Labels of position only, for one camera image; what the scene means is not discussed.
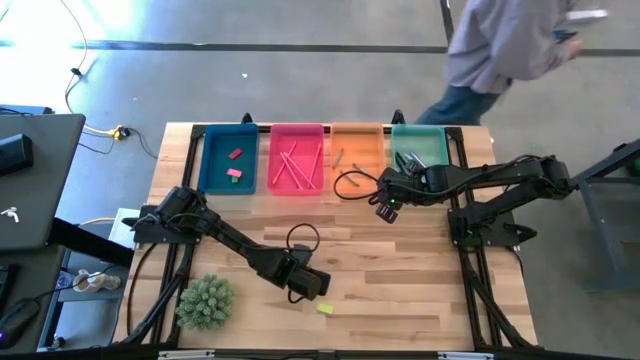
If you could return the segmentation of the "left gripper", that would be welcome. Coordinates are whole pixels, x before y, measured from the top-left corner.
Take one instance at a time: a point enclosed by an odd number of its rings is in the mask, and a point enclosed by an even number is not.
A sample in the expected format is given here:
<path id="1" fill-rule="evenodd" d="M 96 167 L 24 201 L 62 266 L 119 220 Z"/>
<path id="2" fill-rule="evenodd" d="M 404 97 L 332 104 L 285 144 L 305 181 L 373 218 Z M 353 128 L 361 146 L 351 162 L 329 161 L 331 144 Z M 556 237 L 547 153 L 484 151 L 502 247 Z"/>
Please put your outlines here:
<path id="1" fill-rule="evenodd" d="M 313 250 L 306 245 L 292 248 L 261 247 L 257 250 L 257 274 L 280 288 L 304 299 L 325 296 L 331 281 L 329 273 L 307 267 Z"/>

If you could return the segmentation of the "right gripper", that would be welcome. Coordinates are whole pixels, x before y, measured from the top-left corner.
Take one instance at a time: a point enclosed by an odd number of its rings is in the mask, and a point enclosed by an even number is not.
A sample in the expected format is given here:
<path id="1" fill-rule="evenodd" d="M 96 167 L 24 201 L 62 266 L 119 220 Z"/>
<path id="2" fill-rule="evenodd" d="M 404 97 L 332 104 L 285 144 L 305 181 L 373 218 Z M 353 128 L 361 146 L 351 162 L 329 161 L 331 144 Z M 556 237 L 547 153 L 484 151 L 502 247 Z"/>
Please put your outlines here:
<path id="1" fill-rule="evenodd" d="M 435 203 L 435 196 L 428 178 L 429 168 L 422 168 L 406 173 L 386 168 L 377 180 L 376 202 L 379 203 L 376 215 L 388 224 L 393 224 L 398 217 L 399 206 L 430 206 Z"/>

